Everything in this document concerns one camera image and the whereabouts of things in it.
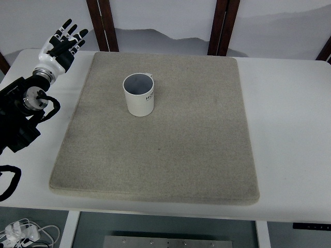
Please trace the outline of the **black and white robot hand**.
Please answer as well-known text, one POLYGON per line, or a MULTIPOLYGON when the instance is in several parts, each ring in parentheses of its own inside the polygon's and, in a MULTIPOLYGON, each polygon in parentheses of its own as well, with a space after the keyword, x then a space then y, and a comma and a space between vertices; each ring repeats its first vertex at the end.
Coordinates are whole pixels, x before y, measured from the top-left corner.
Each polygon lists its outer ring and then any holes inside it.
POLYGON ((46 68, 53 75, 62 75, 71 67, 78 50, 85 44, 87 29, 79 32, 72 19, 68 19, 44 44, 38 57, 39 67, 46 68))

